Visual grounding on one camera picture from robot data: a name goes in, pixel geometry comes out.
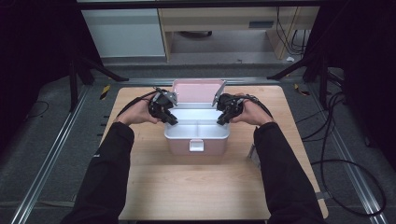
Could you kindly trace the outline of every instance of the black jacket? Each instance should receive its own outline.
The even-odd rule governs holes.
[[[75,206],[65,223],[117,224],[125,205],[134,132],[113,123],[93,156]],[[315,192],[276,123],[254,132],[262,182],[271,217],[268,223],[324,223]]]

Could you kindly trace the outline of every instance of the wooden table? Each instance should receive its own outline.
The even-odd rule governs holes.
[[[125,105],[150,91],[152,88],[121,89],[105,133]],[[255,95],[269,108],[315,191],[319,192],[282,89],[278,86],[229,86],[225,91]],[[255,127],[246,123],[231,124],[225,154],[212,157],[173,155],[161,122],[131,127],[135,134],[134,147],[126,204],[120,220],[269,218],[260,170],[247,157]],[[325,202],[319,200],[319,205],[323,216],[327,217]]]

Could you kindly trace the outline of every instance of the person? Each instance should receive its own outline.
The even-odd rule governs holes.
[[[73,210],[62,224],[118,223],[125,205],[134,131],[129,127],[160,120],[148,112],[152,95],[119,114],[93,155]],[[324,223],[318,200],[300,163],[275,120],[258,105],[244,101],[241,115],[231,122],[255,125],[254,144],[261,161],[268,223]]]

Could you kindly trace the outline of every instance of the floor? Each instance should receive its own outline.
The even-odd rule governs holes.
[[[301,45],[301,38],[297,38],[296,43]],[[300,57],[290,56],[296,61]],[[235,31],[213,32],[212,36],[207,37],[177,34],[169,63],[108,68],[125,77],[148,78],[152,81],[164,78],[166,82],[178,77],[246,77],[247,80],[257,78],[251,79],[260,81],[256,84],[274,85],[265,83],[264,77],[276,74],[289,64],[292,62],[286,59],[275,59],[264,32]],[[304,83],[301,79],[303,72],[303,68],[299,69],[276,85],[285,92],[300,135],[308,136],[324,123],[327,112],[321,111],[316,99],[318,83]],[[65,131],[65,139],[59,139],[58,133],[64,131],[63,125],[71,117],[68,112],[68,79],[61,78],[41,90],[37,103],[9,145],[8,155],[0,160],[0,223],[59,223],[70,211],[68,205],[78,192],[85,169],[100,144],[118,90],[134,85],[115,83],[97,72],[94,75],[92,86],[78,87],[81,95],[86,93],[85,100],[78,113],[74,114],[75,121],[70,131]],[[100,100],[107,84],[111,85],[110,91],[104,100]],[[299,91],[294,89],[294,84],[299,85]],[[340,88],[334,83],[328,86],[330,99]],[[380,150],[365,145],[364,134],[348,105],[338,104],[333,117],[335,128],[325,144],[325,158],[344,158],[346,148],[355,162],[375,176],[385,191],[388,203],[382,216],[362,217],[349,213],[333,199],[328,199],[326,204],[330,214],[326,222],[396,223],[395,171]],[[311,161],[320,159],[323,134],[319,132],[304,141]],[[323,189],[318,165],[313,168]],[[363,175],[363,183],[351,181],[356,178],[353,169],[336,162],[324,165],[325,180],[332,195],[347,208],[359,212],[365,211],[365,201],[381,204],[379,190],[367,175]],[[368,192],[361,193],[361,186],[368,186]],[[28,216],[17,214],[18,211],[25,211]],[[20,222],[12,222],[14,217]]]

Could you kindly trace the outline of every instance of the plastic bin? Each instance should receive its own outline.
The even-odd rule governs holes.
[[[212,106],[219,79],[178,79],[173,91],[178,104],[170,109],[178,124],[165,125],[164,135],[175,155],[222,155],[230,135],[228,124],[217,124],[221,111]]]

